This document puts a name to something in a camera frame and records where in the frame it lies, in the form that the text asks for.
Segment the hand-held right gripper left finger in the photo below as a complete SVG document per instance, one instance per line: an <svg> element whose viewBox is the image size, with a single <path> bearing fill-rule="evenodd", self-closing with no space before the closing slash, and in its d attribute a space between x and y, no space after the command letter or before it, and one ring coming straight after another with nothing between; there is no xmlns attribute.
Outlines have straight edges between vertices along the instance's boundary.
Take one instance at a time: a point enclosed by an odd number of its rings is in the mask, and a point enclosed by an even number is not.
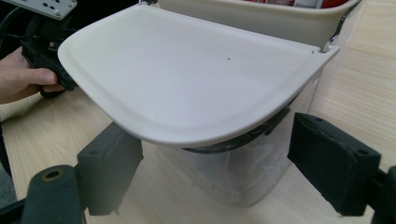
<svg viewBox="0 0 396 224"><path fill-rule="evenodd" d="M78 189L91 216L119 209L143 159L141 140L114 122L78 153Z"/></svg>

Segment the red packet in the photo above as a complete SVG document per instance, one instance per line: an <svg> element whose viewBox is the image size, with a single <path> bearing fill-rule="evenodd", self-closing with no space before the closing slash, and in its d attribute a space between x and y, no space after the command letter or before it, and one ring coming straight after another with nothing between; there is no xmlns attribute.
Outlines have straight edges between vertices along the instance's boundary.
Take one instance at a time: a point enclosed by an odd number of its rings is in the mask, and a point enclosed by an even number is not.
<svg viewBox="0 0 396 224"><path fill-rule="evenodd" d="M260 4L288 6L288 7L294 7L295 4L295 0L245 0L245 1L260 3Z"/></svg>
<svg viewBox="0 0 396 224"><path fill-rule="evenodd" d="M321 8L332 8L332 7L339 7L346 3L348 0L322 0L320 4Z"/></svg>

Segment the translucent plastic bin body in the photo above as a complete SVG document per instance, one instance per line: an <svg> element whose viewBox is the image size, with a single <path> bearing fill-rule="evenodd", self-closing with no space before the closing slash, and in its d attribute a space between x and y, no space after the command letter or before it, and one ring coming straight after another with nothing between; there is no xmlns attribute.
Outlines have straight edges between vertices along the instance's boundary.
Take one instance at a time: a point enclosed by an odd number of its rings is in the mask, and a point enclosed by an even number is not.
<svg viewBox="0 0 396 224"><path fill-rule="evenodd" d="M142 3L69 36L58 56L126 132L213 200L246 206L288 168L294 115L310 109L337 54L334 39L359 1Z"/></svg>

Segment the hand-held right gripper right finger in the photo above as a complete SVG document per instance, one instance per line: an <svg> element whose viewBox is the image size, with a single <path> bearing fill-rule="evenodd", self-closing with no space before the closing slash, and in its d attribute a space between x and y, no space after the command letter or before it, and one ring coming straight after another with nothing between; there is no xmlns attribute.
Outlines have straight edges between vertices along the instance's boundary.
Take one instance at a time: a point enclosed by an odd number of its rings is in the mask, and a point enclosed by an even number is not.
<svg viewBox="0 0 396 224"><path fill-rule="evenodd" d="M378 152L324 119L297 113L288 158L336 212L364 214L363 193L379 167Z"/></svg>

